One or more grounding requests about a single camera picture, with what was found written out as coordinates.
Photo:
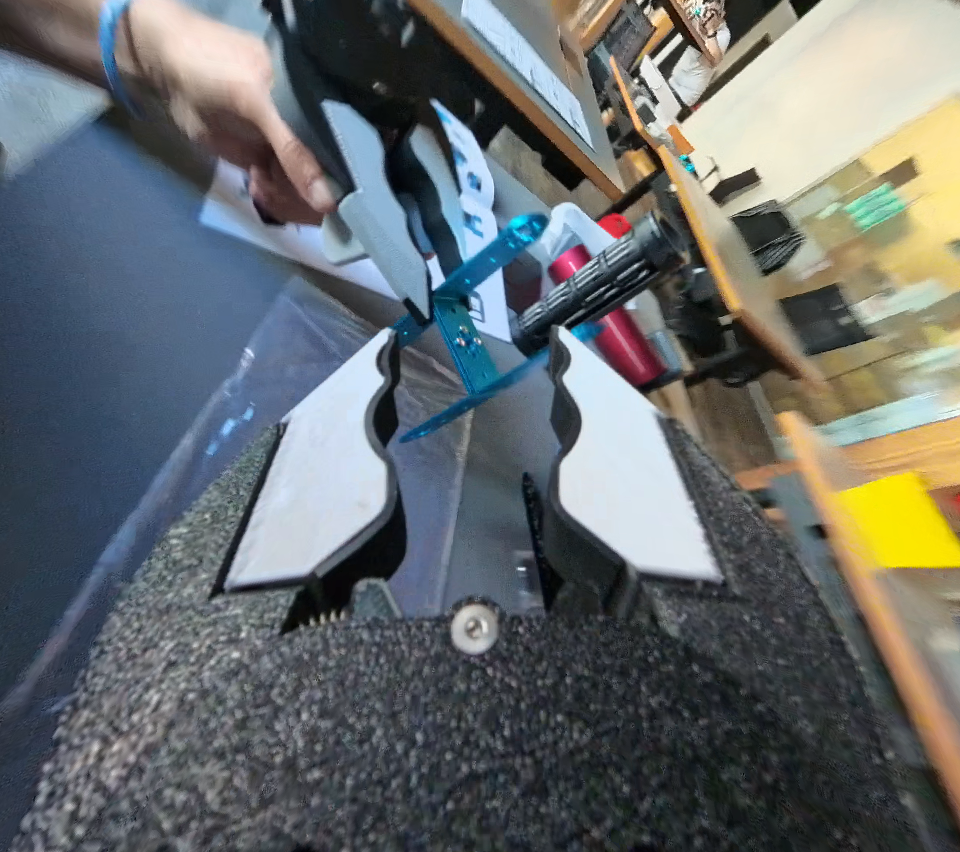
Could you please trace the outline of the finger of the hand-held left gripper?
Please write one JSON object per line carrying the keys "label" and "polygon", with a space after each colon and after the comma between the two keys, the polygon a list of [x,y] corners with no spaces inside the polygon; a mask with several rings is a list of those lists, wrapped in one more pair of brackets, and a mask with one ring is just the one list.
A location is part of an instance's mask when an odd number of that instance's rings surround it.
{"label": "finger of the hand-held left gripper", "polygon": [[423,124],[407,136],[407,193],[416,208],[423,249],[430,250],[443,274],[450,276],[466,255],[460,184],[441,140]]}
{"label": "finger of the hand-held left gripper", "polygon": [[432,318],[429,271],[389,182],[382,139],[351,106],[327,100],[321,107],[353,182],[338,208],[342,221],[414,322],[427,325]]}

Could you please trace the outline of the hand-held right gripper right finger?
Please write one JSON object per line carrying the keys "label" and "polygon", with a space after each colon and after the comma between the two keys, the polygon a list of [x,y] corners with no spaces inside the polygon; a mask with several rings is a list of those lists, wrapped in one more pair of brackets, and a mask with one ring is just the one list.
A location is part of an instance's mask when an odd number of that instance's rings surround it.
{"label": "hand-held right gripper right finger", "polygon": [[647,581],[723,589],[663,414],[572,330],[551,331],[549,375],[558,452],[542,541],[558,599],[627,616]]}

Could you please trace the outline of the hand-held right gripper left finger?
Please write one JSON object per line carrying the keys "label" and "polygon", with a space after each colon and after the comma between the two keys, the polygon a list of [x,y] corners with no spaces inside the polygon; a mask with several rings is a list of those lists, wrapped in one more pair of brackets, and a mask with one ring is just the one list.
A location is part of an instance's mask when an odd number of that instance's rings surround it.
{"label": "hand-held right gripper left finger", "polygon": [[398,472],[397,333],[379,331],[280,422],[223,566],[241,593],[326,583],[349,593],[391,578],[406,553]]}

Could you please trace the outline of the blue metal bracket assembly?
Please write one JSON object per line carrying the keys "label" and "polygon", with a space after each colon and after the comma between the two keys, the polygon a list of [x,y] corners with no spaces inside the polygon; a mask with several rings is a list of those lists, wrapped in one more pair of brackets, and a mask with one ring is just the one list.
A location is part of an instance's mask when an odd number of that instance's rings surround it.
{"label": "blue metal bracket assembly", "polygon": [[491,243],[456,268],[433,291],[429,323],[421,325],[409,314],[393,326],[401,349],[413,345],[428,328],[436,327],[465,389],[465,397],[460,401],[403,434],[399,438],[401,444],[413,443],[449,426],[547,365],[550,353],[541,350],[508,373],[499,373],[469,310],[471,296],[479,286],[537,242],[546,228],[547,217],[542,213],[514,218]]}

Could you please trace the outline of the grey desk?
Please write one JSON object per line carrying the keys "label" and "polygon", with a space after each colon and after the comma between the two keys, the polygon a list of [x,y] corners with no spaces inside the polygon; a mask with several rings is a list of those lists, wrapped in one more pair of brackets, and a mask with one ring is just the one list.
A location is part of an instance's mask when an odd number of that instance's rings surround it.
{"label": "grey desk", "polygon": [[139,516],[294,275],[381,328],[399,303],[199,222],[213,166],[117,113],[2,185],[2,737],[66,707]]}

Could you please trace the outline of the person's left hand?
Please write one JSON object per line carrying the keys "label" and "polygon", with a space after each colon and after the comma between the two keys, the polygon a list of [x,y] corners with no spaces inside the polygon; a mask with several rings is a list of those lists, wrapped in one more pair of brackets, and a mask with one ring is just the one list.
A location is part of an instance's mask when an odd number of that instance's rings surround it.
{"label": "person's left hand", "polygon": [[320,225],[336,208],[324,170],[273,100],[266,43],[179,0],[133,0],[118,64],[194,144],[244,170],[259,210]]}

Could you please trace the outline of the white instruction booklet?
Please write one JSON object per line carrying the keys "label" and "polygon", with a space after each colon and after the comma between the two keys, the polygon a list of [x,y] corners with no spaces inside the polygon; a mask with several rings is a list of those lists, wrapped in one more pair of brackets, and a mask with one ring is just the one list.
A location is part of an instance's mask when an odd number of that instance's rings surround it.
{"label": "white instruction booklet", "polygon": [[[482,252],[499,233],[494,214],[495,179],[474,134],[445,106],[437,101],[432,104],[452,146],[461,186],[466,256],[471,258]],[[326,245],[320,228],[263,224],[249,196],[246,174],[229,163],[218,162],[198,221],[207,228],[271,254],[359,285],[392,301],[397,299],[369,258],[343,266],[332,264],[325,255]],[[474,289],[470,297],[470,315],[482,337],[491,336],[503,342],[511,340],[501,271]]]}

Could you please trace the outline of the large clear plastic bag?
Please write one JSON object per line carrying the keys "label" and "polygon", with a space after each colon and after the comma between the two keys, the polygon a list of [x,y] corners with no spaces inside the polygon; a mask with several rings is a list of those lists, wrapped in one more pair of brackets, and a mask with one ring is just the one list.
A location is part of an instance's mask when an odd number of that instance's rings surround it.
{"label": "large clear plastic bag", "polygon": [[[3,725],[30,711],[56,714],[66,705],[117,595],[168,528],[250,444],[376,333],[370,323],[305,280],[294,279],[283,288],[236,369],[198,414],[98,557],[41,652],[2,699]],[[403,350],[400,363],[401,380],[394,392],[399,430],[389,451],[402,493],[407,549],[390,589],[405,613],[432,616],[448,604],[473,415],[427,439],[401,443],[407,430],[459,401],[461,389],[453,373],[420,351]]]}

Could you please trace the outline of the white crumpled wrapping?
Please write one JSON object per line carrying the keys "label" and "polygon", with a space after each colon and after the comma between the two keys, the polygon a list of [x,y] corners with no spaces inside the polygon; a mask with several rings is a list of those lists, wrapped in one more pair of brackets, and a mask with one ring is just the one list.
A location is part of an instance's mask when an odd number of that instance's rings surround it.
{"label": "white crumpled wrapping", "polygon": [[573,203],[565,202],[551,210],[546,229],[539,241],[532,246],[531,254],[546,267],[577,246],[583,245],[588,256],[592,258],[615,241],[612,235],[582,209]]}

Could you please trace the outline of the red metal cylinder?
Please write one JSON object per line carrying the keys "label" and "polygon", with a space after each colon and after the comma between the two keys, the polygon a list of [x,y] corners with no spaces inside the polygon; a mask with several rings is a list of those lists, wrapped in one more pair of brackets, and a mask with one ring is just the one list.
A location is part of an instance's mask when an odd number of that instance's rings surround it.
{"label": "red metal cylinder", "polygon": [[[575,245],[555,258],[548,266],[548,274],[554,284],[559,285],[586,266],[591,258],[585,245]],[[588,322],[599,330],[594,338],[599,353],[631,386],[649,390],[663,378],[665,362],[624,307]]]}

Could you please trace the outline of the white printed paper sheet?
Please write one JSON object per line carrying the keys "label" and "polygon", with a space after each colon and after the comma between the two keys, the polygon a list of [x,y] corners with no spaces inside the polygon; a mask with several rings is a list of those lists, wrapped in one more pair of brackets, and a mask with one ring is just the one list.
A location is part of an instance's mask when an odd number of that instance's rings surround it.
{"label": "white printed paper sheet", "polygon": [[492,0],[462,0],[462,18],[496,50],[589,146],[593,137],[580,100]]}

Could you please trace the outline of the blue wristband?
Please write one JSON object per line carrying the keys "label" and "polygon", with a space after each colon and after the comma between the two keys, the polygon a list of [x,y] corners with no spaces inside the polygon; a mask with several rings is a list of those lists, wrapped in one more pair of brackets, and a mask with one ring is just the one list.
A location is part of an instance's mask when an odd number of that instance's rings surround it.
{"label": "blue wristband", "polygon": [[126,111],[141,117],[142,109],[131,96],[122,78],[116,57],[117,40],[123,19],[135,0],[102,0],[98,19],[98,40],[106,88],[115,102]]}

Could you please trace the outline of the black office chair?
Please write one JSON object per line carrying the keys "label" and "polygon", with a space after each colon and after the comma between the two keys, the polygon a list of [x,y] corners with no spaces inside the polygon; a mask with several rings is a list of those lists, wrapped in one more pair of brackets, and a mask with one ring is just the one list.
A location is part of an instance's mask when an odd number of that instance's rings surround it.
{"label": "black office chair", "polygon": [[817,356],[875,339],[837,283],[788,296],[779,304],[806,354]]}

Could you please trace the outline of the yellow bin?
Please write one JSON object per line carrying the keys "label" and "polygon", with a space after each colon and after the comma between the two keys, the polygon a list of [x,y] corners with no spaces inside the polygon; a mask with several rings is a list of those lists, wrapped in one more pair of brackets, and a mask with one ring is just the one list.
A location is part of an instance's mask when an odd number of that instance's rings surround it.
{"label": "yellow bin", "polygon": [[838,494],[851,549],[879,570],[959,569],[958,534],[915,473],[889,475]]}

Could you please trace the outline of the black striped jacket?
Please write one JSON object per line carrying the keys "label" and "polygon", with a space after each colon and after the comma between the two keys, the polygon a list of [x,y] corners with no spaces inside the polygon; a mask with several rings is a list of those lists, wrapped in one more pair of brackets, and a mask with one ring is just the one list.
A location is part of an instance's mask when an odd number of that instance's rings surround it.
{"label": "black striped jacket", "polygon": [[784,269],[807,241],[777,200],[738,212],[730,221],[764,277]]}

